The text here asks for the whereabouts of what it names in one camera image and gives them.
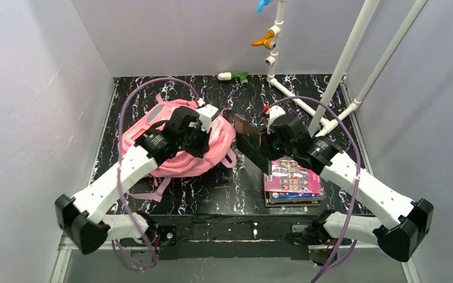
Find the pink sticker book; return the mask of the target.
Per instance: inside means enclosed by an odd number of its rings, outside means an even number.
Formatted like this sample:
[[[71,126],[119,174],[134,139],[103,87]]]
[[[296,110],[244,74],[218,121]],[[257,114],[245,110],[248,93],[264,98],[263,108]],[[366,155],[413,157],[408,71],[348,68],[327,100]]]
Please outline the pink sticker book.
[[[271,162],[271,175],[265,175],[264,190],[266,192],[312,195],[324,193],[320,177],[290,159],[278,159]]]

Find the pink student backpack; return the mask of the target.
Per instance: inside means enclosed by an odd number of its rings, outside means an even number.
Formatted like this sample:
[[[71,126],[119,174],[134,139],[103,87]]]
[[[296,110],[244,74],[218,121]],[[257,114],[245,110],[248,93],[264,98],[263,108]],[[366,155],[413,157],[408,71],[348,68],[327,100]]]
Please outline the pink student backpack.
[[[193,110],[198,109],[197,103],[194,101],[183,99],[164,101],[160,94],[156,96],[156,99],[157,105],[123,133],[123,153],[126,153],[129,147],[135,144],[136,139],[151,125],[171,118],[172,111],[178,107],[184,106]],[[231,149],[234,137],[235,130],[233,126],[228,120],[219,115],[211,123],[208,142],[209,151],[204,158],[193,157],[187,152],[178,152],[174,158],[165,161],[158,169],[148,174],[149,177],[154,178],[154,185],[157,187],[155,192],[129,193],[128,195],[135,199],[148,199],[160,202],[165,189],[173,178],[197,177],[219,163],[222,163],[227,168],[233,168],[237,162],[237,156]]]

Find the dark green notebook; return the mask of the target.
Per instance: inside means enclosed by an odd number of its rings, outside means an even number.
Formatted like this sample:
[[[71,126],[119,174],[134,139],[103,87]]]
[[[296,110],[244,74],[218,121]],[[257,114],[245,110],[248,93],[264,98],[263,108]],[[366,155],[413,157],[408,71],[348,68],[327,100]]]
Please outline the dark green notebook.
[[[262,134],[239,114],[234,115],[237,149],[266,175],[271,174],[271,161],[262,145]]]

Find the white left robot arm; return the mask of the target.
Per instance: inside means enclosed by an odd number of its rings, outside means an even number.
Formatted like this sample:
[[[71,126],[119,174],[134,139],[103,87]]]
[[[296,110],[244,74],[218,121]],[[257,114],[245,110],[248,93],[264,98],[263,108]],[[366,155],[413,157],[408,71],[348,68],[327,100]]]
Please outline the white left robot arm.
[[[108,210],[140,179],[177,153],[203,157],[209,150],[211,123],[218,115],[218,109],[210,104],[197,110],[180,106],[170,119],[151,125],[118,164],[72,197],[61,195],[55,200],[59,227],[85,255],[105,241],[123,238],[140,238],[150,246],[147,217],[130,209],[122,215],[108,215]]]

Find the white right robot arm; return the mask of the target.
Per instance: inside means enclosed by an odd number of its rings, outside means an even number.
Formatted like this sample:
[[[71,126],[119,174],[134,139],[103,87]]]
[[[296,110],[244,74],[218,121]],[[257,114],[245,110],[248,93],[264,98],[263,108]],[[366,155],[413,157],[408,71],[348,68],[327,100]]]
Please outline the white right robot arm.
[[[376,245],[391,258],[408,262],[429,233],[433,204],[424,198],[414,201],[389,188],[328,137],[311,138],[296,116],[271,111],[267,117],[261,136],[265,158],[288,157],[340,186],[374,214],[347,220],[343,213],[325,210],[297,236],[312,245],[338,239],[345,229],[345,238]]]

